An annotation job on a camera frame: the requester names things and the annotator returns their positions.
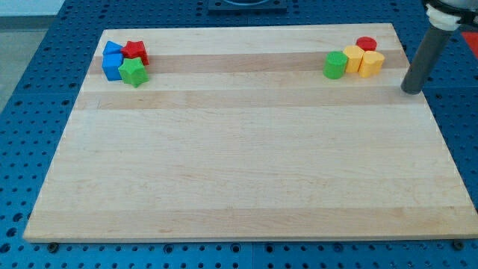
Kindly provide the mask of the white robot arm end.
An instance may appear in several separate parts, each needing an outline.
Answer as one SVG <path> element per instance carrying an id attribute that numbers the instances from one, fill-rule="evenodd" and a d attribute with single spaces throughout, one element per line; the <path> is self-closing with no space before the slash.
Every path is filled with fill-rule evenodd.
<path id="1" fill-rule="evenodd" d="M 431 25 L 455 31 L 461 25 L 477 28 L 477 0 L 422 0 Z"/>

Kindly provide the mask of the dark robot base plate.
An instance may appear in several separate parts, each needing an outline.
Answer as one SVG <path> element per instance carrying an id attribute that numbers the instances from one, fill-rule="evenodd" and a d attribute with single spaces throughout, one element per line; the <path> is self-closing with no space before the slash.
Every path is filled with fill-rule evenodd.
<path id="1" fill-rule="evenodd" d="M 286 11 L 288 0 L 207 0 L 209 13 Z"/>

